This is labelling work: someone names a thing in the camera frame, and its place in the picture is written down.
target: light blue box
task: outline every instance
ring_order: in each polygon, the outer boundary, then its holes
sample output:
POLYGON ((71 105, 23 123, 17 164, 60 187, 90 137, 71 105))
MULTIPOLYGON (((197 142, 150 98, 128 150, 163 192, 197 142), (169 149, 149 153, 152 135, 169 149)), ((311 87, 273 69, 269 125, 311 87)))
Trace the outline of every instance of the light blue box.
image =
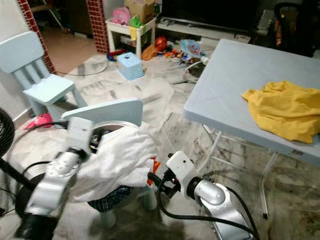
POLYGON ((132 52, 121 54, 117 57, 118 70, 127 79, 133 80, 144 75, 142 63, 132 52))

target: white cloth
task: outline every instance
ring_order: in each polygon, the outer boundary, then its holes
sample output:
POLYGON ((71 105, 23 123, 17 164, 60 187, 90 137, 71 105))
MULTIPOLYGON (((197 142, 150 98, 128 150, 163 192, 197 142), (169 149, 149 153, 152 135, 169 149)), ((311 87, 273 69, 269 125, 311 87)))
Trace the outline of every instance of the white cloth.
POLYGON ((105 197, 121 185, 144 187, 158 156, 156 140, 140 127, 125 126, 104 135, 96 154, 82 163, 70 190, 71 202, 105 197))

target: fan grille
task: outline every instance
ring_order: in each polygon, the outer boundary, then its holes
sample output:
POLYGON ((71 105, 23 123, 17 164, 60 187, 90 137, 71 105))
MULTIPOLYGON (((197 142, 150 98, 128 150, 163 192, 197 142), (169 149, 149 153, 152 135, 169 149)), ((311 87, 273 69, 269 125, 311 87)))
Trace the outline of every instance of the fan grille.
POLYGON ((15 125, 10 116, 0 108, 0 158, 9 150, 15 137, 15 125))

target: small white table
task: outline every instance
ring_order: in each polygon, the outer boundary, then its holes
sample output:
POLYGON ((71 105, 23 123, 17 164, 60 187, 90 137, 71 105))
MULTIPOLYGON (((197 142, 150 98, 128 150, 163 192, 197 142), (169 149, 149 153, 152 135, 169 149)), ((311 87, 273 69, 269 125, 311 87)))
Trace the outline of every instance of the small white table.
MULTIPOLYGON (((112 18, 106 20, 105 23, 106 23, 107 33, 108 33, 109 50, 110 52, 114 52, 116 48, 115 48, 113 32, 130 36, 130 30, 129 30, 129 27, 126 25, 121 25, 121 24, 112 22, 112 18)), ((141 36, 149 30, 151 30, 151 44, 154 45, 155 38, 156 38, 156 18, 153 18, 144 26, 141 26, 140 28, 136 28, 135 54, 139 59, 141 59, 141 55, 142 55, 141 36)))
POLYGON ((264 218, 268 218, 264 180, 278 153, 320 167, 320 134, 314 137, 312 144, 306 144, 261 130, 241 94, 248 89, 261 89, 268 82, 283 80, 320 89, 319 77, 320 61, 317 59, 223 39, 185 104, 184 116, 187 119, 220 130, 205 163, 212 158, 226 162, 213 156, 222 132, 273 152, 261 174, 260 195, 264 218))

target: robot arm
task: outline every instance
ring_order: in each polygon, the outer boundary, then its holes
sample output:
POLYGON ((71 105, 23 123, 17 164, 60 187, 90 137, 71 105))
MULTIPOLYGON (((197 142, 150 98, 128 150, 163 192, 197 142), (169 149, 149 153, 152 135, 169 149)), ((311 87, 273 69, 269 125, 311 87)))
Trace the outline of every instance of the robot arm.
MULTIPOLYGON (((163 186, 162 192, 172 197, 177 191, 180 191, 185 198, 194 199, 203 206, 209 216, 231 221, 248 228, 245 218, 233 206, 229 190, 219 183, 212 183, 200 178, 193 163, 182 151, 176 152, 167 161, 166 166, 169 170, 164 174, 164 178, 167 175, 167 180, 175 184, 175 187, 163 186)), ((148 177, 159 186, 159 178, 152 177, 152 174, 148 174, 148 177)), ((252 234, 233 225, 213 221, 212 227, 219 240, 254 239, 252 234)))
POLYGON ((92 128, 93 123, 89 120, 70 119, 66 150, 47 165, 43 179, 28 201, 15 239, 52 239, 80 164, 91 153, 92 128))

